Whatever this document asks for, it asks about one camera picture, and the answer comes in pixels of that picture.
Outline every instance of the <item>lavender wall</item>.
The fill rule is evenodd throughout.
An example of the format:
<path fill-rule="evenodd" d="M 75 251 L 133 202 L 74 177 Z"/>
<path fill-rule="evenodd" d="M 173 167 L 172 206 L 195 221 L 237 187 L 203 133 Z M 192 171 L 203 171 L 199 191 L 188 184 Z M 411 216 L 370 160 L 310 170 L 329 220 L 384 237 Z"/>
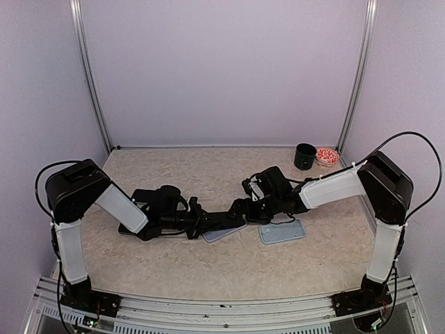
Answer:
<path fill-rule="evenodd" d="M 89 0 L 115 145 L 335 145 L 366 0 Z"/>
<path fill-rule="evenodd" d="M 0 4 L 0 333 L 18 333 L 55 262 L 33 181 L 61 159 L 105 159 L 69 1 Z"/>
<path fill-rule="evenodd" d="M 402 130 L 425 134 L 445 160 L 445 2 L 378 4 L 364 86 L 345 156 L 358 160 Z M 437 180 L 425 143 L 400 138 L 384 149 L 414 181 L 418 205 Z M 433 333 L 443 333 L 445 310 L 445 192 L 413 216 L 400 267 L 412 274 Z"/>

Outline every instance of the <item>metal bar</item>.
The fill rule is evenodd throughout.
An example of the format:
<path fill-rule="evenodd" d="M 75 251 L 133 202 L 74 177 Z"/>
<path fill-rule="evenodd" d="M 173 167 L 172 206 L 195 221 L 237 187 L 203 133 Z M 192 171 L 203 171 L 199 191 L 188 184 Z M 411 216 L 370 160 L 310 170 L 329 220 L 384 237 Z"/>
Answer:
<path fill-rule="evenodd" d="M 56 280 L 41 278 L 35 297 L 45 305 L 56 306 Z M 389 280 L 394 293 L 394 275 Z M 398 279 L 397 304 L 418 298 L 410 276 Z M 189 301 L 164 299 L 130 294 L 122 296 L 117 318 L 101 317 L 101 322 L 115 328 L 137 326 L 154 333 L 258 333 L 289 332 L 305 326 L 322 326 L 352 317 L 335 317 L 332 294 L 265 301 Z M 63 306 L 63 312 L 84 314 Z M 362 312 L 354 317 L 364 315 Z"/>
<path fill-rule="evenodd" d="M 371 45 L 371 38 L 373 35 L 376 10 L 377 0 L 368 0 L 368 8 L 366 11 L 366 19 L 362 37 L 362 46 L 360 47 L 359 62 L 357 64 L 357 71 L 355 73 L 353 91 L 350 95 L 348 111 L 346 112 L 343 128 L 341 129 L 340 138 L 337 143 L 337 150 L 340 154 L 343 152 L 346 141 L 348 140 L 350 128 L 353 123 L 353 118 L 359 100 L 360 90 L 362 89 L 362 82 L 366 69 L 366 61 L 368 60 L 369 47 Z"/>
<path fill-rule="evenodd" d="M 74 30 L 76 32 L 77 43 L 79 45 L 79 51 L 81 55 L 81 63 L 83 67 L 83 74 L 85 75 L 86 83 L 88 86 L 88 92 L 90 93 L 90 99 L 92 104 L 92 109 L 94 111 L 95 120 L 99 128 L 99 133 L 104 144 L 105 151 L 110 154 L 113 150 L 113 145 L 111 143 L 110 134 L 105 123 L 104 114 L 99 103 L 99 97 L 97 95 L 97 89 L 92 75 L 92 69 L 90 64 L 90 58 L 88 55 L 88 47 L 85 36 L 85 29 L 83 27 L 82 21 L 82 11 L 80 0 L 70 0 L 71 5 L 71 15 L 74 24 Z"/>

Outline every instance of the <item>metal frame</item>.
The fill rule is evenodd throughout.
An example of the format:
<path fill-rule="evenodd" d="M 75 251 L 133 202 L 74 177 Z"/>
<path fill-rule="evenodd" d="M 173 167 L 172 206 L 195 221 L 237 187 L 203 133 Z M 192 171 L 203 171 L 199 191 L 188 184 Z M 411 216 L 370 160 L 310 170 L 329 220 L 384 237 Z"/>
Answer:
<path fill-rule="evenodd" d="M 57 281 L 42 277 L 35 291 L 31 316 L 25 334 L 37 332 L 42 316 L 58 319 Z M 416 334 L 425 334 L 424 314 L 410 276 L 397 282 L 397 305 L 410 307 Z M 394 293 L 394 275 L 389 281 Z M 331 294 L 264 301 L 188 301 L 121 294 L 121 308 L 116 318 L 101 317 L 95 330 L 100 333 L 330 333 L 330 323 L 359 317 L 375 310 L 336 317 Z M 85 316 L 82 311 L 62 306 L 63 318 L 74 324 Z"/>
<path fill-rule="evenodd" d="M 70 4 L 71 4 L 72 21 L 76 31 L 79 51 L 81 53 L 83 73 L 85 75 L 86 82 L 88 85 L 88 91 L 90 93 L 95 119 L 97 122 L 97 126 L 99 128 L 99 133 L 102 139 L 102 143 L 104 144 L 106 153 L 110 154 L 114 147 L 111 141 L 111 136 L 109 134 L 108 128 L 106 126 L 104 113 L 102 112 L 102 108 L 99 103 L 99 96 L 97 94 L 97 89 L 92 74 L 90 58 L 88 55 L 88 46 L 86 41 L 85 29 L 83 27 L 81 0 L 70 0 Z M 348 140 L 348 135 L 350 133 L 350 128 L 353 123 L 354 114 L 357 108 L 357 102 L 362 87 L 363 77 L 366 68 L 366 61 L 369 53 L 369 47 L 371 45 L 371 38 L 373 33 L 376 10 L 377 10 L 377 0 L 368 0 L 362 44 L 360 47 L 359 60 L 357 64 L 357 71 L 355 73 L 353 90 L 350 95 L 348 110 L 346 112 L 346 117 L 336 146 L 336 149 L 338 150 L 339 153 L 342 153 L 345 148 L 346 141 Z M 152 148 L 152 147 L 144 146 L 144 147 L 127 147 L 127 148 Z"/>
<path fill-rule="evenodd" d="M 350 128 L 356 112 L 357 103 L 362 89 L 363 77 L 366 69 L 366 61 L 368 60 L 369 47 L 373 35 L 375 13 L 377 11 L 377 0 L 368 0 L 368 9 L 366 11 L 366 19 L 363 30 L 362 46 L 360 48 L 359 62 L 355 73 L 353 91 L 349 98 L 348 111 L 346 112 L 343 128 L 341 129 L 340 138 L 337 143 L 337 150 L 341 154 L 348 140 Z"/>
<path fill-rule="evenodd" d="M 88 92 L 90 93 L 92 108 L 94 111 L 99 133 L 104 144 L 105 151 L 110 154 L 113 150 L 113 144 L 111 143 L 111 137 L 108 132 L 108 128 L 105 123 L 104 113 L 99 103 L 99 96 L 97 94 L 96 84 L 92 75 L 92 69 L 90 64 L 90 58 L 88 56 L 88 47 L 85 36 L 85 29 L 82 21 L 82 10 L 80 0 L 70 0 L 71 15 L 74 24 L 74 30 L 76 31 L 77 42 L 79 45 L 79 51 L 81 54 L 81 62 L 83 67 L 83 73 L 85 75 L 86 83 L 88 85 Z"/>

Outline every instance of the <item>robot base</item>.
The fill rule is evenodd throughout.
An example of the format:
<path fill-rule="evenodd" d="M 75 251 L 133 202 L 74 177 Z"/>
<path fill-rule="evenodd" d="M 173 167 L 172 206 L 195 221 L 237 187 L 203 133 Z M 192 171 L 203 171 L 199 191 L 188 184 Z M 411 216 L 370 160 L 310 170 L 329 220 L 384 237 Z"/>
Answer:
<path fill-rule="evenodd" d="M 69 306 L 76 310 L 81 310 L 94 315 L 104 315 L 106 317 L 116 318 L 120 306 L 121 297 L 117 294 L 98 292 L 91 290 L 88 301 L 79 303 L 71 298 L 69 294 L 64 293 L 60 298 L 60 304 Z"/>
<path fill-rule="evenodd" d="M 385 286 L 380 297 L 373 302 L 365 303 L 363 291 L 360 289 L 335 294 L 332 296 L 332 302 L 334 304 L 335 315 L 342 317 L 344 315 L 352 315 L 358 312 L 381 308 L 384 302 L 387 305 L 391 305 L 392 298 L 388 287 Z"/>

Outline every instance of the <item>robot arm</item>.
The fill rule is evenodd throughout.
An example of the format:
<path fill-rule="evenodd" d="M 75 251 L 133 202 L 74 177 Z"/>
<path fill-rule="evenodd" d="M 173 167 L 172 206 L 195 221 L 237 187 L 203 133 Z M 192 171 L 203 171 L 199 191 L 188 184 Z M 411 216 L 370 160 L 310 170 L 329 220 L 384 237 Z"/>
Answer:
<path fill-rule="evenodd" d="M 299 214 L 344 198 L 367 195 L 377 219 L 373 254 L 362 288 L 333 296 L 336 313 L 341 316 L 378 308 L 379 302 L 388 298 L 386 282 L 403 245 L 413 183 L 386 155 L 377 151 L 358 166 L 305 180 L 296 188 L 275 166 L 245 180 L 243 187 L 252 199 L 237 200 L 232 214 L 245 212 L 248 221 L 263 222 L 279 212 Z"/>

